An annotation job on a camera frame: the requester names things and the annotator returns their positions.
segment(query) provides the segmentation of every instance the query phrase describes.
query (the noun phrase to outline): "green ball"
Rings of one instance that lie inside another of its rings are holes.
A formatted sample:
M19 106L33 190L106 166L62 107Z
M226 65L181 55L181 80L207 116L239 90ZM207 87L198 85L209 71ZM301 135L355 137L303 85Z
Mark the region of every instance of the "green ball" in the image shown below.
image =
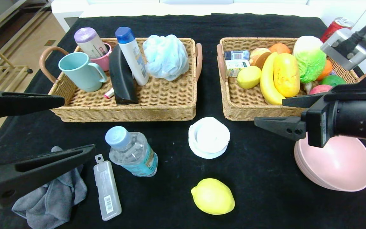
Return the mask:
M327 84L327 85L330 85L332 87L335 87L339 84L346 84L347 82L339 77L338 75L335 75L335 74L331 74L327 77L325 77L321 82L320 84Z

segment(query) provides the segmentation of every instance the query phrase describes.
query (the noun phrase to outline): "orange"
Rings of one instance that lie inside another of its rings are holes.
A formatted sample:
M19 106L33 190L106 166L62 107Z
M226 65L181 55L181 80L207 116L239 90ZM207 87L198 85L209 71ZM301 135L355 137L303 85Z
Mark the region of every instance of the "orange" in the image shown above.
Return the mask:
M326 65L324 66L323 71L317 77L316 80L321 81L322 79L324 79L324 77L328 76L331 73L332 70L333 70L333 65L331 64L331 61L326 60Z
M272 53L277 52L278 54L281 54L281 53L289 53L290 54L289 48L285 44L282 44L282 43L277 43L277 44L272 45L269 48L269 51L272 52Z

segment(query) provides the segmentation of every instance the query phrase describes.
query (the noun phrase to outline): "black tablecloth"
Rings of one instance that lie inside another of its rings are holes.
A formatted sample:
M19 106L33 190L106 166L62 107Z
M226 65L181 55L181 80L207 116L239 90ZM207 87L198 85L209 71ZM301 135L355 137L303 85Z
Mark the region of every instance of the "black tablecloth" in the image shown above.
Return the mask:
M222 113L215 48L221 38L320 37L326 29L320 19L253 14L81 18L58 46L73 51L73 35L81 27L110 38L119 26L131 27L136 37L174 34L202 43L197 116L184 122L64 123L44 111L8 118L0 129L0 163L49 152L54 145L67 149L92 143L108 160L104 135L116 125L144 133L159 156L157 174L151 178L134 177L113 164L122 213L107 222L101 220L92 158L82 172L87 198L60 228L366 228L366 189L339 192L312 183L296 166L295 142L250 121L228 121ZM53 53L46 64L56 76L62 56ZM39 71L27 92L47 93L51 86ZM195 156L187 143L189 126L206 116L220 120L231 133L227 151L212 160ZM204 178L230 187L235 198L232 212L213 216L195 206L190 189ZM27 228L27 224L7 208L0 210L0 228Z

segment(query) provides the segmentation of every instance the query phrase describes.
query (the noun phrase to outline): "toy fruit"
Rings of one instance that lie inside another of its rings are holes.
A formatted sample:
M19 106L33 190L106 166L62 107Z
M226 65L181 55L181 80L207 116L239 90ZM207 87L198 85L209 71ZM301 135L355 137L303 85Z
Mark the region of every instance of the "toy fruit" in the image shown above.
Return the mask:
M323 42L314 36L301 36L293 47L300 72L300 82L315 81L326 65L327 55L321 51Z
M316 80L321 81L322 79L324 79L324 77L328 76L331 73L332 70L333 70L333 65L331 64L331 61L326 60L326 65L324 66L323 71L317 77Z
M261 54L254 62L252 62L251 66L256 66L259 69L262 69L265 64L266 59L269 57L270 52L265 52Z
M266 103L271 105L282 105L282 100L285 99L276 89L273 82L273 62L277 56L278 53L274 52L266 59L262 68L260 81L262 95L265 98Z
M327 84L332 87L335 87L339 84L346 84L346 81L343 78L339 77L338 75L331 74L325 77L323 80L321 80L320 84Z
M282 54L282 53L289 53L290 54L290 49L282 43L277 43L272 45L269 48L270 52L277 52L278 54Z
M191 193L196 206L205 213L222 215L235 207L234 197L221 181L213 178L201 180Z
M301 87L303 88L303 90L305 90L305 92L307 93L307 94L309 94L310 93L310 91L311 91L311 89L313 88L313 84L311 83L311 82L308 82L308 83L306 83L306 84L301 84Z
M297 61L292 54L279 54L273 62L273 81L284 97L293 97L300 90L300 74Z
M331 87L330 85L327 85L327 84L317 85L316 87L311 89L309 94L317 94L317 93L327 92L327 91L331 90L332 88L333 87Z
M264 54L264 53L270 53L269 49L267 48L256 48L254 49L251 54L249 55L249 63L251 64L251 66L255 66L256 61L258 60L258 58Z
M260 82L261 72L256 66L241 69L237 76L238 85L244 89L255 87Z

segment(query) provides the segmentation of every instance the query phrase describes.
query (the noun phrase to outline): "banana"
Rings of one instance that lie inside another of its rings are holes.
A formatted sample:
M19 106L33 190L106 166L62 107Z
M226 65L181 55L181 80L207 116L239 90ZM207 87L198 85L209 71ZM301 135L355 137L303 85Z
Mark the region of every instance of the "banana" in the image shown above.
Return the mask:
M273 82L273 62L275 61L277 52L273 52L266 59L263 64L262 74L261 74L261 92L266 102L271 105L282 105L282 100L285 97L276 90L275 84Z

